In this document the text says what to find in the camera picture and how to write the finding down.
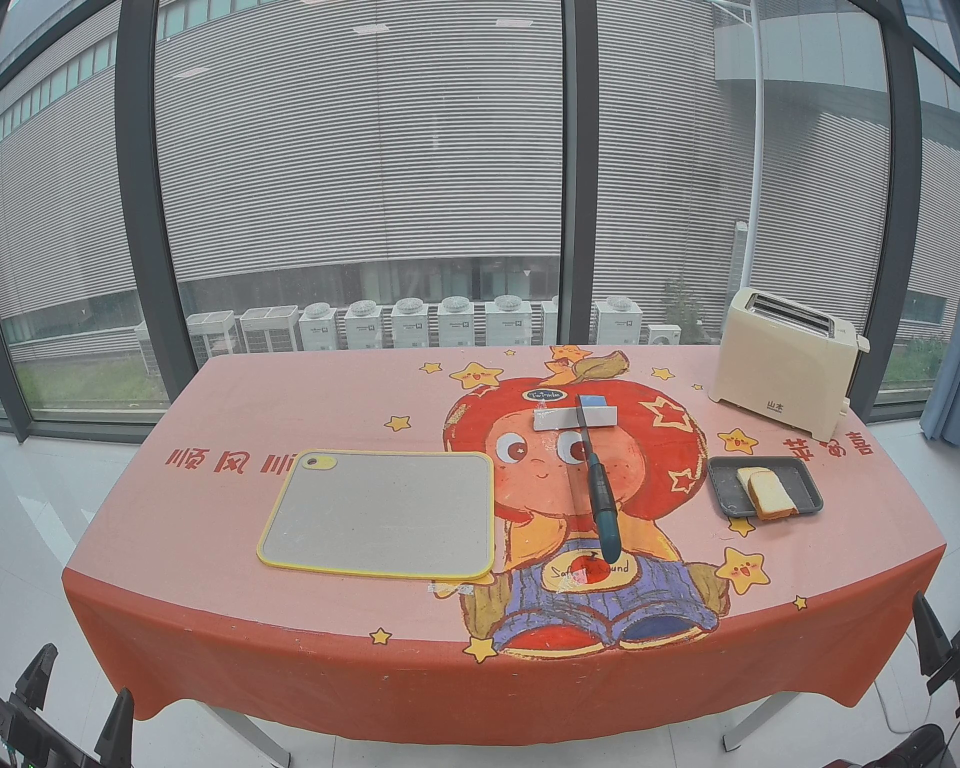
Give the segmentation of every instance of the metal table leg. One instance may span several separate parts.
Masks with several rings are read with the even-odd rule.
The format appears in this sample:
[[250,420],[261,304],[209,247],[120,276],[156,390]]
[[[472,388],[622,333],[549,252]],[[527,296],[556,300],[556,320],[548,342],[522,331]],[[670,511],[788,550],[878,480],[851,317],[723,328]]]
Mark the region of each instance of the metal table leg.
[[206,704],[201,704],[201,707],[268,758],[276,768],[290,768],[290,753],[254,725],[247,715]]
[[793,691],[781,691],[780,693],[775,693],[773,696],[768,697],[763,704],[748,714],[742,723],[734,726],[723,734],[723,748],[727,750],[727,752],[732,752],[735,750],[740,746],[740,744],[743,743],[743,740],[747,736],[756,731],[756,729],[762,726],[765,722],[767,722],[767,720],[777,714],[777,712],[779,712],[781,709],[786,707],[799,695],[799,693],[794,693]]

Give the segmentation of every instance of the knife handle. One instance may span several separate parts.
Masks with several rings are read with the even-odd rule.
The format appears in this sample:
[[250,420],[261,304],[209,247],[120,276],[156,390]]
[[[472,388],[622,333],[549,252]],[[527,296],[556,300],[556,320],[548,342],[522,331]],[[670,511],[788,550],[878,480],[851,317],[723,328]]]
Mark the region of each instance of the knife handle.
[[616,501],[613,499],[607,469],[599,462],[590,464],[587,482],[600,550],[603,552],[603,559],[614,564],[620,559],[620,528],[616,522]]

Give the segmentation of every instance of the floor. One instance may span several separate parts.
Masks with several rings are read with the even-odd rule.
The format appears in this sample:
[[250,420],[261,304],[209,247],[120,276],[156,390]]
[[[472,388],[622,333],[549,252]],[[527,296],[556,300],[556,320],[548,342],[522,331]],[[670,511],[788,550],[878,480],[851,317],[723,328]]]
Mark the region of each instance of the floor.
[[[948,551],[928,598],[952,636],[960,631],[960,449],[929,443],[915,421],[878,425],[873,432],[947,539]],[[0,633],[0,689],[12,688],[40,646],[56,643],[60,655],[44,714],[88,751],[114,694],[63,597],[60,571],[134,452],[134,446],[41,438],[18,446],[0,435],[0,615],[7,625]],[[261,725],[293,753],[298,768],[585,762],[635,768],[819,768],[838,757],[854,762],[880,757],[902,739],[891,727],[909,732],[922,722],[935,722],[949,734],[956,724],[957,694],[945,686],[932,700],[927,697],[915,646],[907,636],[857,707],[801,696],[740,749],[724,753],[721,734],[753,706],[654,731],[526,748],[397,746]],[[960,756],[957,742],[960,735],[954,740],[954,756]],[[137,768],[268,764],[193,702],[179,702],[137,723],[133,743]]]

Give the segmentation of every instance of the toaster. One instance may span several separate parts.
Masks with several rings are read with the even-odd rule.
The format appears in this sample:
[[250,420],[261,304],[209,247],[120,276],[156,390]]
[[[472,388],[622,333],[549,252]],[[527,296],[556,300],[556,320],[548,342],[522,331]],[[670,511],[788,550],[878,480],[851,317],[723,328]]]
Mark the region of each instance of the toaster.
[[852,323],[755,288],[733,297],[710,399],[827,442],[847,415],[853,366],[870,342]]

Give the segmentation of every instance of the blue curtain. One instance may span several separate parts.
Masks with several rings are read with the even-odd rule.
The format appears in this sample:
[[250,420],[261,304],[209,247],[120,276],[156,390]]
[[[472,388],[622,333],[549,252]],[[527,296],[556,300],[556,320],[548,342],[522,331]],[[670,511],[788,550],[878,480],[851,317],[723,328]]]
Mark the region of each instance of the blue curtain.
[[933,392],[920,416],[920,428],[930,440],[960,445],[960,310]]

